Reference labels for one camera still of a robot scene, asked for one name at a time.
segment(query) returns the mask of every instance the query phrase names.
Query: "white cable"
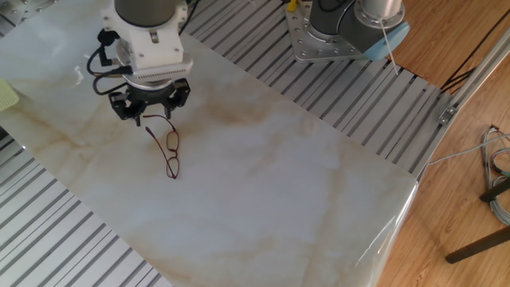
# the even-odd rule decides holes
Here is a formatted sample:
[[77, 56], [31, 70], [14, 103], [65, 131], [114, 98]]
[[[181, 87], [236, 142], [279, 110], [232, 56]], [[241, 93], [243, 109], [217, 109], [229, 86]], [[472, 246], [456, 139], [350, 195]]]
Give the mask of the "white cable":
[[384, 25], [382, 24], [383, 20], [379, 19], [379, 24], [381, 24], [382, 34], [384, 34], [384, 41], [386, 41], [386, 47], [388, 47], [388, 51], [390, 51], [391, 63], [393, 64], [393, 69], [398, 76], [397, 65], [395, 64], [395, 58], [393, 57], [393, 52], [391, 52], [390, 42], [388, 41], [388, 36], [386, 35], [386, 31], [384, 30]]
[[[507, 177], [506, 176], [500, 176], [498, 177], [496, 180], [494, 180], [494, 182], [492, 181], [492, 176], [491, 176], [491, 164], [490, 164], [490, 159], [489, 159], [489, 155], [487, 153], [487, 144], [492, 142], [492, 140], [495, 140], [495, 139], [498, 139], [500, 138], [501, 136], [498, 136], [492, 140], [487, 140], [488, 137], [490, 136], [490, 134], [492, 132], [496, 132], [497, 130], [495, 128], [490, 128], [484, 135], [484, 138], [482, 140], [482, 143], [485, 144], [483, 147], [482, 147], [482, 155], [484, 156], [484, 165], [485, 165], [485, 179], [486, 179], [486, 184], [487, 184], [487, 190], [490, 190], [492, 187], [494, 187], [495, 185], [497, 185], [498, 183], [501, 182], [502, 179], [506, 179]], [[489, 203], [490, 207], [491, 207], [491, 210], [492, 212], [494, 213], [494, 215], [502, 222], [504, 223], [505, 225], [507, 226], [510, 226], [510, 213], [508, 213], [508, 211], [506, 211], [504, 209], [503, 206], [501, 206], [501, 203], [500, 201], [498, 200], [497, 196]]]
[[447, 155], [447, 156], [445, 156], [443, 158], [440, 158], [438, 160], [433, 161], [432, 163], [429, 163], [429, 165], [433, 165], [433, 164], [439, 163], [439, 162], [441, 162], [441, 161], [443, 161], [445, 159], [453, 158], [454, 156], [464, 155], [464, 154], [466, 154], [468, 152], [475, 151], [475, 150], [477, 150], [480, 147], [484, 147], [484, 146], [486, 146], [487, 144], [490, 144], [493, 141], [496, 141], [496, 140], [499, 140], [499, 139], [502, 139], [502, 138], [505, 138], [505, 137], [510, 137], [510, 134], [505, 134], [505, 135], [497, 136], [494, 139], [491, 139], [491, 140], [488, 140], [486, 142], [478, 144], [476, 147], [471, 147], [470, 149], [467, 149], [465, 151], [459, 151], [458, 153], [454, 153], [452, 155]]

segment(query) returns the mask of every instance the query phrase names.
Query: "white marble tabletop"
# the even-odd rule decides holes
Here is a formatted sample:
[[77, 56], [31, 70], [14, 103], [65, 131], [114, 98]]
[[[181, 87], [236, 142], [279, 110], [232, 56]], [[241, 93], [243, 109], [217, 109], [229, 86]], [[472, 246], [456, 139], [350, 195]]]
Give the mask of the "white marble tabletop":
[[[21, 98], [0, 125], [177, 287], [375, 285], [413, 176], [183, 35], [194, 67], [169, 179], [85, 72], [106, 4], [59, 2], [0, 41]], [[142, 125], [164, 142], [164, 120]]]

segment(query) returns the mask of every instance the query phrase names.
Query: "eyeglasses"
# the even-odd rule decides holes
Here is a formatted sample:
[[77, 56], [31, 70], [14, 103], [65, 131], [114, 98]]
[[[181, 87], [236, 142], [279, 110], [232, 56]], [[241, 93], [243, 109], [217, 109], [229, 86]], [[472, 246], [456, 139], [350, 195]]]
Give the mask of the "eyeglasses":
[[159, 144], [158, 139], [156, 139], [156, 136], [151, 131], [149, 127], [145, 127], [145, 130], [149, 133], [149, 135], [152, 136], [152, 138], [156, 141], [156, 143], [159, 146], [159, 149], [163, 153], [163, 156], [165, 157], [165, 160], [167, 161], [167, 176], [172, 179], [177, 179], [177, 175], [179, 174], [179, 159], [177, 158], [177, 149], [179, 148], [179, 135], [177, 134], [177, 130], [175, 129], [174, 125], [164, 116], [160, 115], [148, 115], [143, 116], [144, 118], [151, 118], [151, 117], [160, 117], [164, 119], [166, 122], [170, 124], [172, 127], [172, 130], [168, 132], [167, 134], [167, 150], [170, 152], [175, 153], [174, 156], [171, 156], [170, 158], [167, 158], [167, 155], [165, 154], [165, 151], [161, 147], [161, 144]]

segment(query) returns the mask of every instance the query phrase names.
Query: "yellow object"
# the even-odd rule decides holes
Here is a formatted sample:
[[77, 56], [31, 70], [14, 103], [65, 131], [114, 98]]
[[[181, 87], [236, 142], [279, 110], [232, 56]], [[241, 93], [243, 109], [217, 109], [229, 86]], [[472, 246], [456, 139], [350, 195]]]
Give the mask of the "yellow object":
[[290, 3], [287, 5], [288, 12], [294, 12], [297, 8], [297, 0], [290, 0]]
[[6, 80], [0, 79], [0, 111], [14, 106], [19, 101], [17, 93]]

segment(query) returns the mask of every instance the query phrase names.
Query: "wooden floor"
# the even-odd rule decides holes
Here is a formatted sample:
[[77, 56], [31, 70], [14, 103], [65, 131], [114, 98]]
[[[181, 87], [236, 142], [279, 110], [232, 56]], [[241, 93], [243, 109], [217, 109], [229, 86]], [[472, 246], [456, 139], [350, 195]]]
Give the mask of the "wooden floor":
[[[406, 39], [398, 48], [396, 61], [435, 85], [448, 79], [510, 8], [507, 0], [404, 2], [407, 21], [418, 31], [410, 35], [413, 41]], [[420, 29], [416, 27], [419, 22], [430, 26]], [[479, 63], [509, 26], [510, 19], [502, 22], [464, 70]], [[491, 124], [510, 133], [510, 58], [464, 106], [433, 158], [479, 144]], [[510, 143], [492, 144], [489, 152], [503, 146], [510, 147]], [[456, 265], [444, 259], [447, 253], [504, 227], [489, 206], [478, 199], [486, 190], [484, 172], [480, 151], [429, 167], [379, 287], [510, 286], [510, 242]], [[501, 197], [510, 208], [510, 191]]]

